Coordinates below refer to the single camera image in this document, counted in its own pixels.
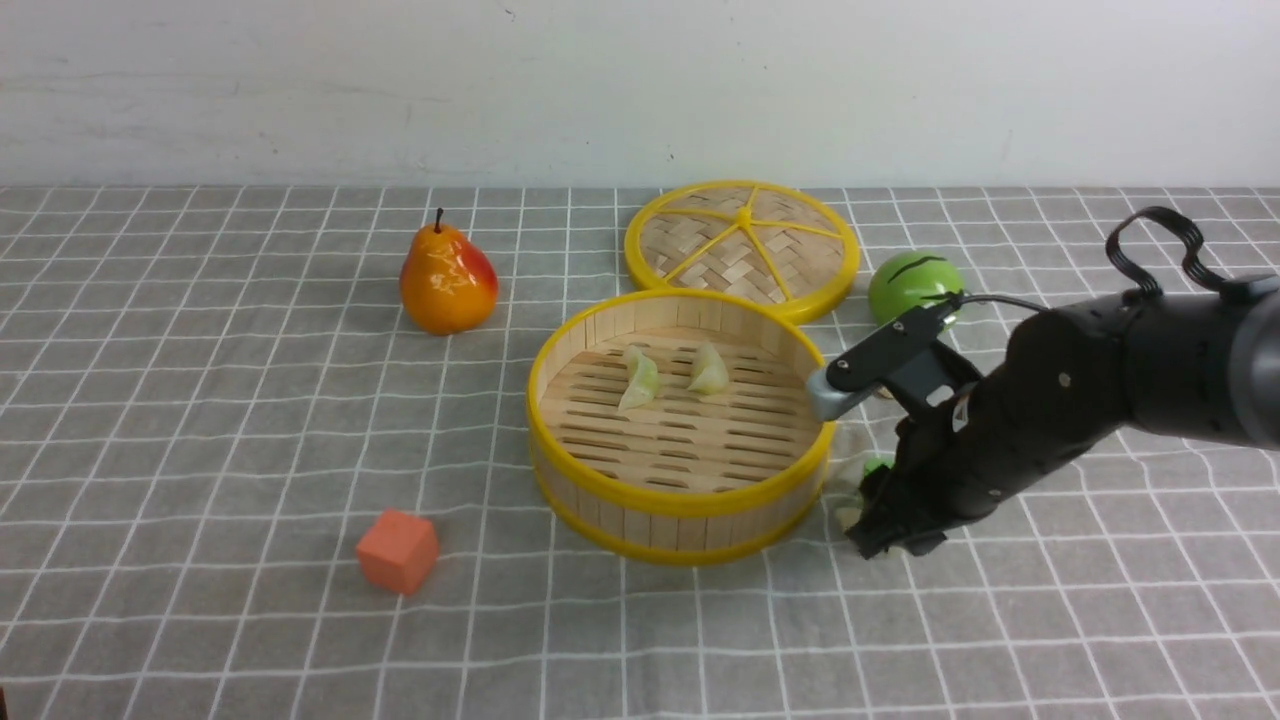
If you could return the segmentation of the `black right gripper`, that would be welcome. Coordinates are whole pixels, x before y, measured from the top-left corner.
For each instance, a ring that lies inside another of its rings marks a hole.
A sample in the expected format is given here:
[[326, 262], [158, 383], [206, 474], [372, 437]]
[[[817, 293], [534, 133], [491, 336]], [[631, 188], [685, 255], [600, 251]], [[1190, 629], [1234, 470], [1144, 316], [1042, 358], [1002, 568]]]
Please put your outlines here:
[[891, 466], [864, 480], [861, 516], [846, 532], [864, 559], [929, 553], [1120, 427], [1121, 361], [1108, 342], [1018, 345], [988, 375], [945, 345], [933, 352], [956, 393], [913, 409]]

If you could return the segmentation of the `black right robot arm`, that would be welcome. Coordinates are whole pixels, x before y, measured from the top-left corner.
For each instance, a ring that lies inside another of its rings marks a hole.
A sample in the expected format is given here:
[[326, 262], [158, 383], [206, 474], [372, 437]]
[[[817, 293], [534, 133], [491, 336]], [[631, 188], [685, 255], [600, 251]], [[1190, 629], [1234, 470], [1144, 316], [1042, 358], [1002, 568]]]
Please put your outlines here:
[[844, 532], [865, 559], [929, 553], [1121, 427], [1277, 447], [1275, 279], [1037, 306], [986, 374], [940, 338], [968, 302], [945, 293], [910, 309], [808, 379], [823, 421], [879, 388], [906, 413], [893, 461], [865, 477]]

